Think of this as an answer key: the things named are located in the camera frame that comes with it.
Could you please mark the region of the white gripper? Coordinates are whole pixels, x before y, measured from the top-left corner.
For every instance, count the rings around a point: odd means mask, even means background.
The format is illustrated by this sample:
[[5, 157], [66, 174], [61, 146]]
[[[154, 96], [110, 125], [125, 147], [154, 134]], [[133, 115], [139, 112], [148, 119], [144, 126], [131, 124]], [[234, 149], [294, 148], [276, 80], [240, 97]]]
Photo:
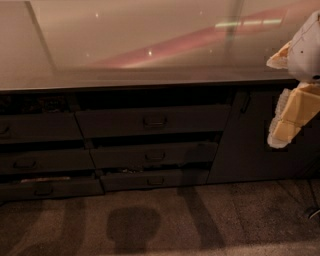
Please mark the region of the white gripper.
[[273, 69], [287, 69], [301, 83], [284, 89], [269, 127], [268, 145], [281, 149], [320, 112], [320, 11], [313, 12], [291, 42], [266, 62]]

